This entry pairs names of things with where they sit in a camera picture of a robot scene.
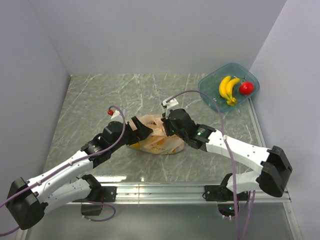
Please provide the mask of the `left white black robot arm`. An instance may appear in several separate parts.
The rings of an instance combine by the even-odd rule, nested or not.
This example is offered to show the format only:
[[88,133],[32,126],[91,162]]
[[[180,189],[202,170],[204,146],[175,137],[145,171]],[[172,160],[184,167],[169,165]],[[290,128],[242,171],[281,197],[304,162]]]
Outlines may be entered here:
[[128,122],[112,121],[68,160],[37,177],[13,181],[5,206],[19,228],[33,227],[45,214],[72,201],[101,202],[102,186],[91,174],[71,180],[109,160],[122,146],[136,144],[153,133],[137,117],[131,120],[135,128]]

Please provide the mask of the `translucent printed plastic bag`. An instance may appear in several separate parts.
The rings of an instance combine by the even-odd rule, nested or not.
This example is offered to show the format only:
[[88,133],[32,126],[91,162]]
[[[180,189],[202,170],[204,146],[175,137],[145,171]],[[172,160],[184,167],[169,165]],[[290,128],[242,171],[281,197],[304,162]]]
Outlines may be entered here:
[[176,135],[167,136],[160,114],[138,116],[137,119],[153,132],[129,147],[155,155],[173,155],[185,148],[185,142]]

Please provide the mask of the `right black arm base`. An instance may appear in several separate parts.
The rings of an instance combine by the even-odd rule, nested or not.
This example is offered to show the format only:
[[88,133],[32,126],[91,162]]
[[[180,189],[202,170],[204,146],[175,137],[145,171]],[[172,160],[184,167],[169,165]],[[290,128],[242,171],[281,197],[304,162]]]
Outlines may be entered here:
[[227,188],[225,182],[220,185],[205,185],[202,198],[206,202],[217,202],[218,211],[223,218],[229,218],[230,220],[235,218],[234,203],[225,204],[225,202],[234,201],[233,192]]

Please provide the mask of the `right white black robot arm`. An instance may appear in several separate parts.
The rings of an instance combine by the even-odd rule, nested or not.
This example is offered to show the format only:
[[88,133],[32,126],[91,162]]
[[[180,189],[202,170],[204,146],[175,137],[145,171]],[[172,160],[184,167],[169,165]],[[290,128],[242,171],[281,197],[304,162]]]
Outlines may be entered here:
[[224,199],[253,190],[276,198],[283,196],[293,168],[282,148],[259,147],[223,135],[213,127],[196,124],[182,108],[163,113],[161,121],[168,136],[176,135],[193,149],[225,156],[251,169],[224,177],[219,186]]

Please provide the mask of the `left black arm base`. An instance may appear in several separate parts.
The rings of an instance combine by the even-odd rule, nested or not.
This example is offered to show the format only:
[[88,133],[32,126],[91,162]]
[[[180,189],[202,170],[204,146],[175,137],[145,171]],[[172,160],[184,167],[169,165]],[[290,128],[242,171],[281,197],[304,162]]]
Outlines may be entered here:
[[115,202],[116,194],[116,186],[102,186],[100,189],[94,189],[88,197],[80,200],[81,214],[85,217],[99,216],[103,211],[104,204]]

